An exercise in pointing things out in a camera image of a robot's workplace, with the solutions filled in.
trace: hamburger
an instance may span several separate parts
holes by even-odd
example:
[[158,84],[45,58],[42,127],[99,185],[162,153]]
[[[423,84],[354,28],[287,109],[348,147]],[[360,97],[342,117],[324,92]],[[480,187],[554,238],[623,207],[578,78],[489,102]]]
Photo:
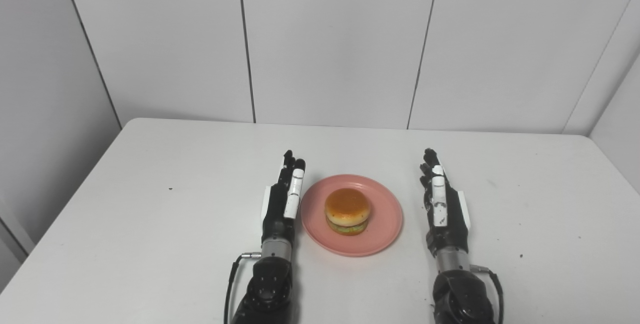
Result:
[[354,236],[364,232],[370,213],[367,197],[356,189],[338,189],[324,202],[326,223],[339,235]]

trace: tabletop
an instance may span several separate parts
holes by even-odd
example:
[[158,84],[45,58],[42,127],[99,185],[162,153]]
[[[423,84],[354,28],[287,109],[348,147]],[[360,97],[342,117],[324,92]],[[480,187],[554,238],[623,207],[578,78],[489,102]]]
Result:
[[638,322],[640,196],[586,137],[170,119],[125,126],[0,295],[0,321],[221,324],[231,263],[259,250],[265,186],[292,149],[307,164],[302,193],[359,174],[404,215],[393,244],[360,258],[298,222],[297,322],[433,323],[427,147],[464,191],[470,259],[500,276],[506,324]]

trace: burger patty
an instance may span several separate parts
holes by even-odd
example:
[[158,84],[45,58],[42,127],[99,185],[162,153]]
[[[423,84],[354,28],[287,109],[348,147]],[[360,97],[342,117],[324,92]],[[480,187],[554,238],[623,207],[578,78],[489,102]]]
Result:
[[364,229],[367,227],[367,223],[369,223],[369,220],[365,220],[357,225],[342,226],[342,225],[333,223],[331,220],[329,220],[328,217],[325,217],[325,219],[327,224],[329,224],[329,226],[331,227],[331,229],[333,229],[336,232],[345,233],[345,234],[364,231]]

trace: panel seam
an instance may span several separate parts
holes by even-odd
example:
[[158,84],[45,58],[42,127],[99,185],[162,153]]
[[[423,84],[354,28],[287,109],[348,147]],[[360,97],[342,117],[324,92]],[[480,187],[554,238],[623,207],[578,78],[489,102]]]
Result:
[[427,45],[427,35],[429,35],[429,27],[432,23],[432,15],[434,14],[434,4],[436,0],[431,0],[429,8],[429,18],[427,19],[427,27],[424,31],[424,40],[422,41],[422,52],[420,53],[420,62],[418,63],[418,74],[415,77],[415,85],[413,87],[413,96],[411,97],[411,106],[409,107],[409,118],[406,121],[406,128],[409,129],[411,123],[411,114],[414,112],[414,102],[416,101],[416,93],[418,92],[418,82],[420,81],[420,73],[423,68],[423,58],[425,57],[425,47]]
[[[622,21],[622,18],[625,16],[625,13],[627,12],[627,9],[629,9],[629,4],[631,3],[631,0],[627,0],[626,1],[626,5],[624,6],[624,10],[622,10],[622,14],[620,14],[620,17],[617,19],[617,23],[615,23],[615,27],[613,28],[613,30],[611,31],[611,35],[609,35],[608,40],[606,40],[606,44],[604,45],[604,48],[602,48],[602,51],[598,57],[598,60],[596,61],[596,64],[594,65],[591,73],[589,74],[589,78],[587,78],[587,82],[584,84],[584,86],[582,87],[582,91],[580,92],[580,96],[578,96],[578,100],[576,100],[575,105],[573,105],[573,109],[571,110],[571,112],[569,113],[569,116],[566,119],[566,122],[564,123],[564,126],[562,128],[562,130],[560,131],[560,134],[564,133],[567,130],[567,125],[569,125],[569,121],[571,121],[571,117],[574,116],[574,112],[576,111],[576,108],[578,108],[578,104],[580,103],[580,100],[583,98],[583,96],[585,95],[585,91],[587,90],[587,87],[589,87],[589,83],[592,81],[592,77],[594,76],[594,73],[596,72],[596,69],[598,69],[598,66],[602,60],[602,57],[604,56],[604,53],[606,53],[607,48],[609,47],[609,44],[611,43],[611,39],[613,38],[613,35],[616,33],[616,30],[618,30],[618,26],[620,25],[620,22]],[[618,90],[618,87],[620,86],[620,83],[617,83],[617,85],[615,86],[615,89],[613,90],[613,93],[611,94],[611,97],[613,98],[613,94],[615,94],[615,92]],[[606,107],[609,105],[609,103],[606,103],[606,105],[604,105],[604,109],[606,109]],[[595,120],[595,123],[592,123],[591,125],[591,130],[589,130],[588,133],[586,133],[586,135],[589,135],[590,132],[593,130],[595,124],[599,121],[600,117],[602,116],[603,111],[598,115],[597,119]]]
[[256,102],[254,101],[254,81],[251,75],[251,60],[249,58],[249,39],[247,37],[247,18],[245,16],[245,0],[240,0],[240,12],[242,12],[242,31],[244,32],[244,52],[246,53],[246,69],[249,75],[249,95],[251,96],[251,114],[253,123],[256,123]]
[[80,23],[80,28],[82,28],[82,34],[84,34],[84,39],[86,40],[86,44],[87,46],[89,46],[89,52],[91,52],[93,63],[95,64],[95,68],[98,70],[98,75],[100,76],[100,82],[102,83],[104,92],[107,94],[107,99],[109,100],[109,105],[111,106],[111,110],[113,110],[113,115],[116,117],[116,122],[118,122],[118,126],[120,130],[122,130],[122,123],[121,123],[120,117],[118,117],[118,112],[116,111],[114,100],[112,99],[112,95],[109,93],[109,89],[107,88],[107,84],[105,83],[105,77],[103,76],[103,71],[102,69],[100,69],[100,65],[98,64],[98,59],[96,59],[96,53],[94,52],[94,48],[91,45],[91,41],[89,40],[89,35],[87,35],[85,23],[83,23],[82,17],[80,17],[80,12],[78,11],[78,5],[76,5],[76,0],[71,0],[71,4],[73,5],[75,16],[77,17],[78,22]]

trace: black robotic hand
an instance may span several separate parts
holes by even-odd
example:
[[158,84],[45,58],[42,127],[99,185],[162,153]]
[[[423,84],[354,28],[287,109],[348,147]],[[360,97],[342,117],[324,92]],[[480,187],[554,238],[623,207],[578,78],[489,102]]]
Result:
[[[432,149],[424,151],[420,178],[427,210],[429,232],[427,247],[438,266],[433,285],[434,318],[436,324],[494,324],[494,310],[487,297],[485,283],[473,272],[487,272],[492,279],[498,277],[486,267],[470,265],[464,198],[453,189],[438,155]],[[502,298],[502,288],[496,284]],[[502,305],[500,319],[502,322]]]
[[291,150],[285,153],[278,182],[268,191],[262,220],[262,251],[239,256],[231,269],[224,305],[224,324],[227,324],[231,285],[241,258],[260,260],[253,265],[253,277],[231,324],[290,324],[293,316],[291,253],[295,240],[294,221],[298,214],[305,169],[304,160],[296,160]]

